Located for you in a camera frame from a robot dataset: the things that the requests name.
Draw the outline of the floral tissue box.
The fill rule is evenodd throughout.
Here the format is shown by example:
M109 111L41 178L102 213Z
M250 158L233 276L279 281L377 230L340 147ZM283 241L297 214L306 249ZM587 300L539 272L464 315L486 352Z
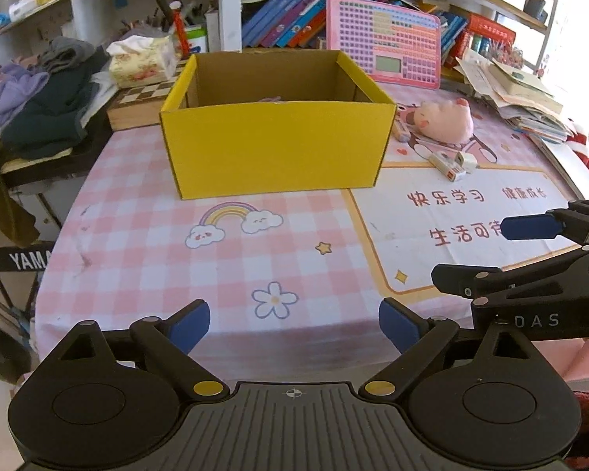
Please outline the floral tissue box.
M120 88L133 88L169 81L177 57L169 36L128 36L106 48L109 72Z

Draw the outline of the red book box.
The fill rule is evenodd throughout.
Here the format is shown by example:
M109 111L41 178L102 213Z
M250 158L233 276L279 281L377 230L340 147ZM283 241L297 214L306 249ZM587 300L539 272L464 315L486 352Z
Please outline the red book box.
M456 59L464 55L477 36L480 36L481 39L488 38L492 44L496 45L514 45L516 33L502 24L474 13L469 13L465 20L466 24L462 25L459 35L454 39L446 61L444 61L446 67L454 67Z

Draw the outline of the pen holder with pens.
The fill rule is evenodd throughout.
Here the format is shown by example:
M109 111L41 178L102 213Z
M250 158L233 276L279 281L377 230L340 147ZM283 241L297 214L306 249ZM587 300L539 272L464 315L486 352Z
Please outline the pen holder with pens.
M172 38L175 51L188 58L193 54L207 53L207 30L202 3L182 0L156 0L161 31Z

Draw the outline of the white desk mat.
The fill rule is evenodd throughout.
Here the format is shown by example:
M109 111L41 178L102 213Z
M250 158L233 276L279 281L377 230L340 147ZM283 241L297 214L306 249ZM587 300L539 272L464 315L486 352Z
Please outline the white desk mat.
M344 199L375 286L384 297L415 304L438 297L438 264L502 270L574 250L563 238L505 239L501 221L566 206L568 196L538 169L479 169L450 182L434 167L388 166L372 188Z

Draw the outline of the yellow cardboard box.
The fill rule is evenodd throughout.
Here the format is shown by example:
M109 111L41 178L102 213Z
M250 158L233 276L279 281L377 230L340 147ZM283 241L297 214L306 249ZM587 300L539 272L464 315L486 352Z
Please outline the yellow cardboard box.
M347 54L190 57L159 113L184 200L369 188L396 103Z

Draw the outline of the pink checkered tablecloth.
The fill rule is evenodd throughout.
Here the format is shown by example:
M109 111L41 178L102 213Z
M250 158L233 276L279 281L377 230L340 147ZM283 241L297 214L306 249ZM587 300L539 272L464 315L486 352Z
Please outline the pink checkered tablecloth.
M482 105L469 151L479 169L538 169L568 201L562 177L523 135ZM431 146L389 141L383 168L433 167ZM117 133L64 222L36 303L36 343L48 354L73 325L125 329L202 299L207 336L193 357L226 380L359 381L393 360L382 299L345 190L184 201L157 126ZM407 304L423 317L469 325L467 300Z

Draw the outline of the pink plush pig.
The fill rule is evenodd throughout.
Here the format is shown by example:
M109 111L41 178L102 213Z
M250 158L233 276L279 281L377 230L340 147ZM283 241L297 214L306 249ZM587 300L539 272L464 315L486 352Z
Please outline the pink plush pig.
M474 136L470 105L463 98L423 102L414 110L414 126L423 136L450 145L465 144Z

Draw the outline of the white charger plug cube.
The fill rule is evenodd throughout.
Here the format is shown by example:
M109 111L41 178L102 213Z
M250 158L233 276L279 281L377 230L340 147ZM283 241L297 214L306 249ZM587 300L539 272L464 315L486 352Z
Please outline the white charger plug cube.
M474 172L479 167L477 158L468 152L457 152L454 160L467 172Z

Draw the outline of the small white red box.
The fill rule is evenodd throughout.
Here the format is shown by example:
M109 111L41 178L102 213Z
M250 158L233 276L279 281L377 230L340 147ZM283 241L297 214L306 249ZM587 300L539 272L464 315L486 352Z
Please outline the small white red box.
M457 182L465 177L467 171L449 156L441 152L431 153L428 161L449 181Z

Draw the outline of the white large notebook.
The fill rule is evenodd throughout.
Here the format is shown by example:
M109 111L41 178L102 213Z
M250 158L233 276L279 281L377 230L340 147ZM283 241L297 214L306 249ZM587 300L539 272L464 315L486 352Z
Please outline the white large notebook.
M566 144L555 144L535 135L530 135L529 138L574 194L579 199L589 200L589 169L580 157Z

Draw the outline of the pink toy learning tablet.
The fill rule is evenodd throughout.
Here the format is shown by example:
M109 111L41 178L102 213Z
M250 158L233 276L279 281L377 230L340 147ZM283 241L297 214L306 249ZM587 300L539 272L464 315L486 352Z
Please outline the pink toy learning tablet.
M347 54L374 81L441 85L441 21L435 15L372 0L326 0L326 46Z

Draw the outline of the row of blue books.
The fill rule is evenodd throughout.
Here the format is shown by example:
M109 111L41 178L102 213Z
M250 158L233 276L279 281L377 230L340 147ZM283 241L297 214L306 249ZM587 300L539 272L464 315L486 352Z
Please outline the row of blue books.
M267 0L242 23L247 48L304 49L326 33L327 0Z

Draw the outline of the stack of papers and books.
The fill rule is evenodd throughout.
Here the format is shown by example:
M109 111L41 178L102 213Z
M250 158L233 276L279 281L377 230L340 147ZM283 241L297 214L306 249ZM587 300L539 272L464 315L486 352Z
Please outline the stack of papers and books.
M545 141L568 141L574 125L562 116L563 105L545 90L531 73L488 60L474 51L469 57L456 57L454 67L471 86L474 97L492 105L513 129L539 136Z

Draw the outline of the wooden chessboard box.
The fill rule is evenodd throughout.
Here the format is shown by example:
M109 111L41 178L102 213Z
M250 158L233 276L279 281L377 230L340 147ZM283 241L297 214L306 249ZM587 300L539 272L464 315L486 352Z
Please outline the wooden chessboard box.
M187 61L180 61L170 80L120 90L107 108L107 117L114 132L125 131L141 126L157 126L160 108Z

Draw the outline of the pile of clothes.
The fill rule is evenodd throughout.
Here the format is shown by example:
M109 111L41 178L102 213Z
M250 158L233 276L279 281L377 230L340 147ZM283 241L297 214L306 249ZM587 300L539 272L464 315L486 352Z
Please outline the pile of clothes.
M79 146L112 88L109 62L102 47L58 37L30 66L0 67L0 231L20 248L39 238L36 218L10 197L1 170Z

